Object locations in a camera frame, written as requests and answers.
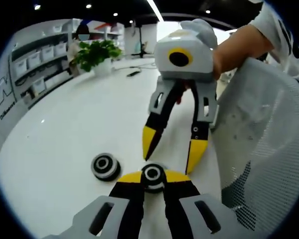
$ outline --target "gray gripper body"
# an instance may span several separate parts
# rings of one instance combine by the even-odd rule
[[[235,212],[208,194],[179,199],[193,239],[263,239],[262,232],[242,226]]]
[[[161,114],[167,96],[170,94],[176,81],[178,79],[163,79],[162,76],[158,77],[156,90],[150,98],[149,112]],[[215,99],[217,83],[215,80],[210,83],[195,81],[195,85],[197,91],[195,103],[198,104],[197,121],[212,123],[217,110]],[[207,98],[209,103],[209,113],[207,116],[204,114],[204,98]]]
[[[117,239],[128,203],[128,199],[100,196],[74,216],[69,229],[43,239]]]

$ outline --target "white table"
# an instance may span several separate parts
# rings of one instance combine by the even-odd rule
[[[138,59],[116,68],[151,63]],[[90,169],[94,156],[113,154],[123,174],[141,169],[142,131],[158,70],[122,69],[104,79],[81,75],[37,103],[15,126],[0,152],[0,186],[12,210],[36,237],[58,235],[73,216],[115,182],[97,180]],[[151,157],[169,169],[184,172],[194,100],[190,91],[175,106]],[[220,200],[216,153],[210,140],[201,163],[190,175],[201,193]],[[146,195],[141,239],[171,238],[162,194]]]

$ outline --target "person's arm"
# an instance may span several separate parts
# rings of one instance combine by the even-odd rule
[[[213,50],[214,77],[240,67],[248,57],[258,58],[273,49],[280,49],[280,39],[268,6],[250,24],[239,28]]]

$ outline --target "white storage bin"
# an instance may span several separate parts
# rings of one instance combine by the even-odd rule
[[[55,54],[57,56],[66,54],[66,43],[60,43],[55,46]]]
[[[24,74],[27,71],[26,58],[21,61],[15,62],[14,69],[17,76],[21,76],[22,74]]]
[[[28,105],[32,100],[31,95],[29,93],[26,93],[22,99],[26,105]]]
[[[40,77],[35,82],[33,82],[31,85],[31,89],[36,97],[40,93],[42,93],[45,90],[44,76]]]
[[[28,56],[28,66],[30,69],[41,64],[40,53],[41,53],[41,51],[38,51],[38,52],[35,52],[34,54]]]
[[[50,89],[50,88],[53,87],[54,85],[55,85],[55,84],[54,84],[54,81],[53,81],[52,78],[49,79],[49,80],[47,80],[47,81],[45,81],[45,86],[46,86],[47,89]]]
[[[54,47],[46,47],[42,49],[42,60],[48,61],[51,60],[54,57]]]

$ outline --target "circular hole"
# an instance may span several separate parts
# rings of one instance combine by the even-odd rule
[[[183,67],[188,65],[189,63],[189,59],[188,57],[181,52],[173,52],[169,55],[169,60],[171,61],[171,63],[175,66],[178,67]]]
[[[150,177],[150,178],[154,178],[154,177],[156,177],[158,175],[158,172],[155,170],[155,169],[153,169],[153,168],[151,168],[149,171],[148,171],[148,176]]]
[[[104,167],[105,164],[106,164],[106,160],[105,159],[100,159],[98,164],[99,164],[100,167]]]

